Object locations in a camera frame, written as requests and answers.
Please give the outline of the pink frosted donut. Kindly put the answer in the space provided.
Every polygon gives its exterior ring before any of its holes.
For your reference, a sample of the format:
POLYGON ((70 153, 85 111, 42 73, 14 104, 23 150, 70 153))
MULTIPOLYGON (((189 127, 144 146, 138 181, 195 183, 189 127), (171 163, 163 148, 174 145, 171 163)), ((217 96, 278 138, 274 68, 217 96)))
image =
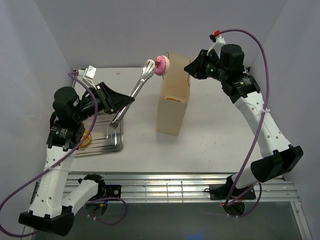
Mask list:
POLYGON ((164 76, 168 73, 170 68, 169 58, 165 55, 159 55, 154 59, 155 63, 155 74, 157 76, 164 76))

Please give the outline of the beige paper bag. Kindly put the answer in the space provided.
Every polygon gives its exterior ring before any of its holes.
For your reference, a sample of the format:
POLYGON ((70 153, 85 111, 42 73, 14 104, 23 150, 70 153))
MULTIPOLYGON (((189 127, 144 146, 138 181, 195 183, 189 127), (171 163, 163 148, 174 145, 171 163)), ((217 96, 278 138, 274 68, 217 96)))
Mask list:
POLYGON ((156 118, 158 133, 178 136, 190 100, 191 76, 187 56, 166 52, 155 58, 156 75, 162 77, 156 118))

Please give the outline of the sesame twisted bread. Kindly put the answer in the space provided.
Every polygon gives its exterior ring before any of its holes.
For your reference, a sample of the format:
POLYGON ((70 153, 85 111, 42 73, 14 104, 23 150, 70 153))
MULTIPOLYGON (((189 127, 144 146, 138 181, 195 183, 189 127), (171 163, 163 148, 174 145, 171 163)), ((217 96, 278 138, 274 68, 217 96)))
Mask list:
POLYGON ((180 103, 183 102, 183 100, 181 98, 176 97, 176 96, 166 96, 165 99, 166 100, 170 100, 170 101, 180 102, 180 103))

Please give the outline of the metal tongs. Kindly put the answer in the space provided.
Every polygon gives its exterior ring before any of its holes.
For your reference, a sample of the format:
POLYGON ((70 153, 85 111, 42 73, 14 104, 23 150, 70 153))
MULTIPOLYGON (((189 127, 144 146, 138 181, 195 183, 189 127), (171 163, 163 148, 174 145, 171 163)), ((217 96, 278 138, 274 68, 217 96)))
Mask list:
MULTIPOLYGON (((156 64, 155 61, 152 59, 148 59, 141 70, 141 75, 139 80, 137 81, 136 85, 134 86, 133 90, 129 94, 130 97, 133 97, 134 99, 137 97, 138 93, 143 88, 144 84, 155 74, 156 72, 156 64)), ((117 129, 120 122, 124 118, 125 114, 129 110, 131 104, 128 106, 125 106, 123 109, 121 109, 115 118, 110 122, 109 126, 113 129, 117 129)))

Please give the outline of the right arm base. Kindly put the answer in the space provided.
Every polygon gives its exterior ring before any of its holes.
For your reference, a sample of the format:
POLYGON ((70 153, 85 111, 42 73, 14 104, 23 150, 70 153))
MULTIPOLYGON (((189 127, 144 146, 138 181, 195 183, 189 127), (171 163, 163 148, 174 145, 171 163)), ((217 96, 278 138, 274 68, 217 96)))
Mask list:
MULTIPOLYGON (((243 195, 244 200, 255 200, 256 194, 254 189, 250 189, 249 187, 237 189, 235 188, 231 194, 231 199, 235 199, 242 193, 244 193, 246 190, 248 192, 243 195)), ((204 193, 210 194, 211 200, 225 200, 229 194, 229 187, 226 184, 210 184, 208 188, 204 189, 204 193)))

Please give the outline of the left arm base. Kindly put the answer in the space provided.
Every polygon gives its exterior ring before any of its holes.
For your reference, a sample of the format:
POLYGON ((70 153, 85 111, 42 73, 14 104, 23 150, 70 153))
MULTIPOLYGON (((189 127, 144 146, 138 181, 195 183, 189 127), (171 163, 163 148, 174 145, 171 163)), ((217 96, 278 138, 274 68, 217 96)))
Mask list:
POLYGON ((119 184, 109 184, 102 187, 103 198, 121 198, 122 186, 119 184))

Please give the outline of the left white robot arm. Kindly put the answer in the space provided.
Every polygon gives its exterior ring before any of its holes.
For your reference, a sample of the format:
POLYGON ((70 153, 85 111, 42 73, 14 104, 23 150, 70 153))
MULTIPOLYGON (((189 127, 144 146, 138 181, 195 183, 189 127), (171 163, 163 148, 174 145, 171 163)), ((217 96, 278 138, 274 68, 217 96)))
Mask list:
POLYGON ((101 111, 112 114, 134 102, 134 98, 111 90, 103 82, 78 96, 75 89, 65 86, 54 93, 53 116, 47 139, 45 169, 36 196, 28 211, 20 214, 18 222, 36 230, 66 236, 75 215, 89 200, 100 200, 107 195, 103 177, 89 174, 78 180, 79 186, 64 197, 64 188, 75 154, 63 162, 59 159, 76 149, 85 127, 83 121, 101 111))

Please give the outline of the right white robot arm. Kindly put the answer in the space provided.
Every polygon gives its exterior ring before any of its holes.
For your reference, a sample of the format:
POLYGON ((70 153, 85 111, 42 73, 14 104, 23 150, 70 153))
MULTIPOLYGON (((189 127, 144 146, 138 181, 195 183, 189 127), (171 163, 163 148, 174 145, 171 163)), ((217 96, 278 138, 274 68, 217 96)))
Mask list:
POLYGON ((223 92, 255 134, 262 158, 231 177, 232 182, 226 185, 225 191, 232 199, 237 199, 250 185, 291 172, 304 154, 299 145, 290 143, 273 120, 258 83, 245 73, 244 56, 239 45, 225 44, 220 54, 215 50, 202 49, 197 58, 184 68, 195 79, 218 80, 223 92))

